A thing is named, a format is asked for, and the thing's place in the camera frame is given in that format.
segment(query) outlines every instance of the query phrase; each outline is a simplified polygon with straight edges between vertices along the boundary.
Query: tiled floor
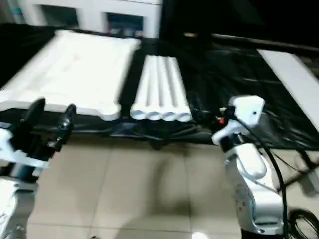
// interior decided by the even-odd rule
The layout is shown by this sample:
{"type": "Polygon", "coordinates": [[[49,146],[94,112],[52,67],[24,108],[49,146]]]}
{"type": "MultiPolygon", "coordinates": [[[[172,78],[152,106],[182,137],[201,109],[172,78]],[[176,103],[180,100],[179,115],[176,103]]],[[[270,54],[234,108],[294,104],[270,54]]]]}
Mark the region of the tiled floor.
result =
{"type": "MultiPolygon", "coordinates": [[[[294,165],[296,153],[276,153],[294,165]]],[[[293,173],[280,167],[285,177],[293,173]]],[[[154,151],[141,142],[73,139],[39,184],[29,239],[240,238],[218,147],[154,151]]],[[[288,200],[319,216],[319,199],[304,197],[298,185],[288,200]]]]}

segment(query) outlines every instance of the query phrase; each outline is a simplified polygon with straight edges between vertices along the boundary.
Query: wire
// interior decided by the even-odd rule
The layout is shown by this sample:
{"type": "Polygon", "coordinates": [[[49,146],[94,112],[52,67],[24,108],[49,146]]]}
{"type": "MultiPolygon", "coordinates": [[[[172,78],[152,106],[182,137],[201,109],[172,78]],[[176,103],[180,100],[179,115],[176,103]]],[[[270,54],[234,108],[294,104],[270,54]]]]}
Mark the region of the wire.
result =
{"type": "Polygon", "coordinates": [[[302,173],[302,171],[299,171],[298,169],[294,168],[293,166],[291,166],[289,163],[287,163],[285,160],[283,160],[281,157],[279,157],[277,154],[275,154],[274,152],[271,152],[276,158],[278,158],[280,161],[282,161],[285,165],[287,165],[288,167],[290,167],[291,169],[302,173]]]}
{"type": "Polygon", "coordinates": [[[263,141],[244,122],[242,122],[240,119],[238,119],[235,115],[233,115],[231,118],[232,118],[232,120],[239,122],[246,130],[248,130],[255,137],[255,139],[258,141],[260,146],[264,149],[264,151],[268,155],[272,165],[274,166],[275,172],[276,172],[278,179],[279,179],[279,185],[282,188],[283,223],[284,223],[283,233],[284,233],[284,238],[288,239],[289,238],[289,234],[288,234],[289,228],[288,228],[288,216],[287,216],[287,196],[286,196],[286,188],[285,188],[284,179],[283,179],[283,176],[280,172],[279,166],[278,166],[276,160],[274,159],[273,155],[271,154],[271,151],[263,143],[263,141]]]}
{"type": "Polygon", "coordinates": [[[298,226],[298,222],[304,220],[319,238],[319,221],[316,216],[307,210],[293,209],[289,212],[290,235],[296,239],[309,239],[298,226]]]}

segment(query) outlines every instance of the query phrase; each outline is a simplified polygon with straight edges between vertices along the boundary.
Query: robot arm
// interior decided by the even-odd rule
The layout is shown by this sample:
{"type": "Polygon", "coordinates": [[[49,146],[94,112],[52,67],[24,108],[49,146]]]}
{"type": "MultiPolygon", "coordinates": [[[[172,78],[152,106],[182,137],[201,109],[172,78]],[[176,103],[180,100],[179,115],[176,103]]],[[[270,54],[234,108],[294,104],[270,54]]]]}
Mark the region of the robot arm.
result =
{"type": "Polygon", "coordinates": [[[69,138],[76,114],[71,104],[60,118],[57,135],[43,141],[31,131],[44,111],[45,99],[34,102],[17,127],[0,129],[0,239],[26,238],[27,220],[33,210],[40,173],[69,138]]]}
{"type": "MultiPolygon", "coordinates": [[[[257,125],[264,100],[258,96],[230,100],[235,116],[248,127],[257,125]]],[[[234,188],[236,213],[242,238],[283,238],[283,201],[272,182],[267,160],[242,137],[247,130],[229,120],[212,140],[225,153],[226,173],[234,188]]]]}

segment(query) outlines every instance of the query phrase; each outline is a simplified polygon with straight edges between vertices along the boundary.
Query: black tablecloth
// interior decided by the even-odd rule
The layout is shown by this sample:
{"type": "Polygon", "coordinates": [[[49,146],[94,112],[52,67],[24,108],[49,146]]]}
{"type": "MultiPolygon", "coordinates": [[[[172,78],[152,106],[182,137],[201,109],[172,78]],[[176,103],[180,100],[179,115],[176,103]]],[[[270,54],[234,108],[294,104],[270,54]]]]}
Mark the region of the black tablecloth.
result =
{"type": "MultiPolygon", "coordinates": [[[[54,36],[54,31],[52,27],[0,26],[0,50],[4,61],[0,74],[2,86],[54,36]]],[[[141,48],[133,56],[119,99],[121,117],[116,121],[104,122],[99,117],[78,115],[73,133],[161,143],[212,144],[211,135],[218,130],[216,115],[219,108],[227,105],[231,96],[241,94],[259,95],[265,99],[264,113],[256,133],[269,147],[319,149],[317,131],[255,49],[207,46],[195,42],[171,44],[152,39],[143,39],[141,48]],[[178,59],[193,121],[152,122],[130,118],[129,110],[147,54],[178,59]]],[[[22,111],[10,109],[1,112],[0,121],[3,123],[0,126],[17,122],[22,111]]],[[[46,112],[36,131],[54,132],[58,115],[46,112]]]]}

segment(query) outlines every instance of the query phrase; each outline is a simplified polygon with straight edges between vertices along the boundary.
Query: white cylinder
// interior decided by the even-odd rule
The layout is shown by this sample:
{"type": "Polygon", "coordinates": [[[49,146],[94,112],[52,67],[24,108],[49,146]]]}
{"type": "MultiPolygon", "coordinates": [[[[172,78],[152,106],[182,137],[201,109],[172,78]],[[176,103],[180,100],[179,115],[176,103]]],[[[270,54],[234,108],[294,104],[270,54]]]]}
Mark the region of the white cylinder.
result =
{"type": "Polygon", "coordinates": [[[156,121],[161,119],[159,78],[156,56],[151,56],[149,73],[149,104],[147,106],[147,118],[149,120],[156,121]]]}
{"type": "Polygon", "coordinates": [[[147,117],[150,62],[151,56],[146,56],[135,101],[130,110],[130,115],[135,120],[144,120],[147,117]]]}
{"type": "Polygon", "coordinates": [[[172,92],[168,79],[166,57],[157,57],[157,67],[159,75],[159,98],[162,109],[162,119],[164,121],[174,121],[177,118],[176,109],[173,105],[172,92]]]}
{"type": "Polygon", "coordinates": [[[168,57],[168,67],[170,72],[170,83],[172,84],[173,94],[175,96],[175,106],[177,108],[177,120],[188,122],[192,120],[192,115],[186,99],[186,90],[176,58],[168,57]]]}

